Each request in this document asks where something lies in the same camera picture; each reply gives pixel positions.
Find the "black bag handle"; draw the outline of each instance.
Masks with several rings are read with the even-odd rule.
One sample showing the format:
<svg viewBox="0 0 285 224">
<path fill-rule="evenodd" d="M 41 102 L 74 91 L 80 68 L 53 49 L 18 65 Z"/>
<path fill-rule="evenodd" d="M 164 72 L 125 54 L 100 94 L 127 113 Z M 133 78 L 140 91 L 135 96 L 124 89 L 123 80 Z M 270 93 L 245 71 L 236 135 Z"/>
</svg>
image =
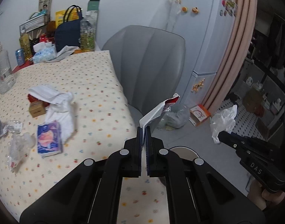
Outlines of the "black bag handle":
<svg viewBox="0 0 285 224">
<path fill-rule="evenodd" d="M 70 16 L 70 14 L 72 13 L 72 11 L 73 11 L 74 8 L 76 8 L 76 10 L 77 10 L 77 14 L 78 14 L 79 19 L 82 19 L 81 7 L 79 7 L 79 6 L 77 6 L 77 5 L 72 5 L 72 6 L 68 7 L 68 9 L 66 10 L 66 12 L 65 12 L 65 14 L 64 14 L 64 18 L 63 18 L 63 23 L 65 23 L 65 22 L 68 21 L 69 16 Z"/>
</svg>

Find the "small cardboard box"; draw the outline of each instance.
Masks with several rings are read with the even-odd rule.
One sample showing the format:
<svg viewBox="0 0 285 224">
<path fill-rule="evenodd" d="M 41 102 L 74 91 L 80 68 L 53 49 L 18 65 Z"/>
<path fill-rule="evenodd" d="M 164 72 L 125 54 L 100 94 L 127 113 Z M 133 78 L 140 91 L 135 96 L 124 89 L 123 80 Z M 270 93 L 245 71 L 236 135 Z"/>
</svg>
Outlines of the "small cardboard box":
<svg viewBox="0 0 285 224">
<path fill-rule="evenodd" d="M 190 122 L 196 127 L 211 116 L 210 112 L 203 105 L 196 105 L 190 109 Z"/>
<path fill-rule="evenodd" d="M 46 114 L 43 102 L 41 100 L 32 102 L 30 104 L 29 112 L 33 118 Z"/>
</svg>

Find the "hand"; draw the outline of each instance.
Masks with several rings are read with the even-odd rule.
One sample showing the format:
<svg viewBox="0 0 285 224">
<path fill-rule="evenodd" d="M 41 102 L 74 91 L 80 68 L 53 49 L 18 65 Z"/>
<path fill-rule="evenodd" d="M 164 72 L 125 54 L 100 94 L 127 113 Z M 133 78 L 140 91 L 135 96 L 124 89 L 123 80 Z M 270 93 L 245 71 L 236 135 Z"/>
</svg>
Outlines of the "hand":
<svg viewBox="0 0 285 224">
<path fill-rule="evenodd" d="M 250 199 L 258 208 L 264 210 L 267 207 L 267 201 L 274 204 L 279 204 L 285 197 L 285 192 L 278 191 L 271 194 L 267 190 L 262 189 L 262 185 L 256 179 L 250 185 L 250 190 L 247 198 Z"/>
</svg>

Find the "wire basket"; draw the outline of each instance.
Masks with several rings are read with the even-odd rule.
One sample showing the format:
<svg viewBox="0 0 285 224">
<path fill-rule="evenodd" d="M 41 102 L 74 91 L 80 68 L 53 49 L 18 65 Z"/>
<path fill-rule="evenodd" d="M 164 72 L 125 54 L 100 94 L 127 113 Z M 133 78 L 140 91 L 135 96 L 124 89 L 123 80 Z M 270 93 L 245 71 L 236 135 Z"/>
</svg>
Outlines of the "wire basket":
<svg viewBox="0 0 285 224">
<path fill-rule="evenodd" d="M 19 26 L 20 35 L 23 27 L 25 28 L 26 33 L 28 33 L 30 31 L 33 31 L 35 29 L 47 25 L 48 22 L 49 22 L 49 16 L 47 14 L 42 14 L 40 16 L 27 20 L 24 24 Z"/>
</svg>

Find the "blue can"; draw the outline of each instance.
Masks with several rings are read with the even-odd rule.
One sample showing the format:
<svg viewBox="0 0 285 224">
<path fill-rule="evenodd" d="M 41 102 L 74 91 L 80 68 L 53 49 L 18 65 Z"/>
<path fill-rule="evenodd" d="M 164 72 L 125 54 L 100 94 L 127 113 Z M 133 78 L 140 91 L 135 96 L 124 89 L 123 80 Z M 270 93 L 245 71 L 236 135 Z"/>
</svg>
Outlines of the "blue can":
<svg viewBox="0 0 285 224">
<path fill-rule="evenodd" d="M 23 50 L 23 48 L 20 48 L 20 49 L 16 50 L 15 55 L 16 55 L 16 59 L 17 59 L 17 64 L 19 66 L 23 65 L 26 62 L 25 59 L 24 59 L 24 50 Z"/>
</svg>

